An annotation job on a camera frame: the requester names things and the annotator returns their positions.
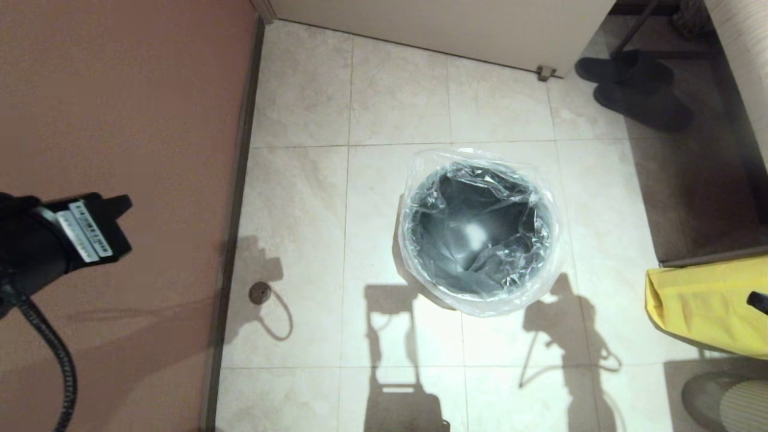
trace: plastic trash bag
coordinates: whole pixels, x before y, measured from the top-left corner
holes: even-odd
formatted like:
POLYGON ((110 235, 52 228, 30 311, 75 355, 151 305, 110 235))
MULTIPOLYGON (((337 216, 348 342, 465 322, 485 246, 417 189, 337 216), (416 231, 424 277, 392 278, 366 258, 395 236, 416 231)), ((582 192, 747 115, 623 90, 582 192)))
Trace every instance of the plastic trash bag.
POLYGON ((487 317, 549 292, 561 223, 538 171, 472 149, 414 156, 399 226, 404 264, 442 300, 487 317))

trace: black slipper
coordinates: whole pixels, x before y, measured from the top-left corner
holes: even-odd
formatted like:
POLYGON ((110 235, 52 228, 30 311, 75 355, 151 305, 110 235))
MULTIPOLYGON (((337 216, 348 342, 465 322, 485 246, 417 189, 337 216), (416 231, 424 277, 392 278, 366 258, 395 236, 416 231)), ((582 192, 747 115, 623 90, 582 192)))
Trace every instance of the black slipper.
POLYGON ((639 49, 619 53, 616 58, 584 57, 576 62, 576 74, 582 79, 607 82, 655 82, 672 84, 674 72, 639 49))
POLYGON ((694 112, 668 86, 600 84, 594 90, 594 100, 657 131, 682 131, 694 120, 694 112))

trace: barcode label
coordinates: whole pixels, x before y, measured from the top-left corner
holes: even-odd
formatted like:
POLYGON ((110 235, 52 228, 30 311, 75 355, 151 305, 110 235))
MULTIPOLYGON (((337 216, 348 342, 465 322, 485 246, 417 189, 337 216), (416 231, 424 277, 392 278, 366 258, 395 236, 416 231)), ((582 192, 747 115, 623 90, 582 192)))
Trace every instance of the barcode label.
POLYGON ((93 246, 91 246, 91 242, 88 241, 88 238, 85 237, 85 233, 80 228, 80 224, 78 224, 78 220, 74 217, 72 212, 66 210, 59 211, 56 213, 56 218, 58 219, 59 223, 61 223, 61 227, 64 229, 64 233, 67 234, 67 237, 69 237, 69 240, 74 245, 74 248, 78 250, 78 253, 83 258, 83 261, 98 261, 98 255, 96 254, 96 251, 93 249, 93 246))
POLYGON ((109 247, 107 239, 101 234, 96 222, 94 222, 91 214, 88 213, 85 204, 83 204, 82 201, 73 202, 69 204, 69 209, 72 210, 72 214, 77 219, 78 224, 80 224, 80 228, 85 232, 85 235, 88 236, 88 240, 91 242, 91 245, 93 245, 98 256, 111 257, 112 248, 109 247))

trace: wall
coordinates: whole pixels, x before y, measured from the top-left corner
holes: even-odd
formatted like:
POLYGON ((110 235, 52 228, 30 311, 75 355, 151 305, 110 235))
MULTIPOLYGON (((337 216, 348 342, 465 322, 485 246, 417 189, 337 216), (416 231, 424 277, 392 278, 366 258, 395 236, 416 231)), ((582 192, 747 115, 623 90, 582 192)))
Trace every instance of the wall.
POLYGON ((706 0, 768 166, 768 3, 706 0))
MULTIPOLYGON (((248 0, 0 0, 0 189, 129 194, 134 247, 35 296, 81 393, 70 430, 196 430, 252 45, 248 0)), ((0 321, 0 430, 51 430, 53 357, 0 321)))

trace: beige floor tile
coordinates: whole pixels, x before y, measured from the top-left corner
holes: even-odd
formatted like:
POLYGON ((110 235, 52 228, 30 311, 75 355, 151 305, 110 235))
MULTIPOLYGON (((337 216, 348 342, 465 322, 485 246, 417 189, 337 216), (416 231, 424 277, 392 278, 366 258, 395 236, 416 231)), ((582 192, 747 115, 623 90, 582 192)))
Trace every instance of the beige floor tile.
POLYGON ((561 274, 550 294, 501 317, 462 317, 467 366, 590 364, 581 303, 585 299, 561 274))
POLYGON ((346 145, 351 73, 351 35, 292 22, 268 26, 251 145, 346 145))
POLYGON ((554 137, 547 85, 531 72, 449 57, 454 142, 540 141, 554 137))
POLYGON ((588 367, 467 367, 469 430, 598 430, 588 367))
POLYGON ((450 140, 447 55, 359 36, 353 51, 351 145, 450 140))
POLYGON ((624 365, 618 372, 595 373, 600 377, 602 400, 606 402, 598 405, 601 431, 673 431, 662 364, 624 365))
POLYGON ((596 84, 576 73, 547 82, 557 139, 621 139, 627 137, 624 116, 603 108, 592 93, 596 84))
POLYGON ((346 162, 344 147, 251 151, 223 366, 339 366, 346 162), (274 290, 261 307, 257 281, 274 290))
POLYGON ((421 295, 425 288, 394 258, 399 257, 396 219, 409 160, 416 151, 434 147, 349 150, 343 366, 463 365, 461 314, 421 295))
POLYGON ((222 369, 222 432, 336 432, 339 369, 222 369))
POLYGON ((657 261, 629 143, 557 144, 579 293, 593 305, 584 309, 586 327, 598 336, 590 352, 624 364, 695 358, 695 348, 656 330, 645 313, 645 271, 657 261))
POLYGON ((339 432, 467 431, 463 367, 348 367, 341 373, 339 432))

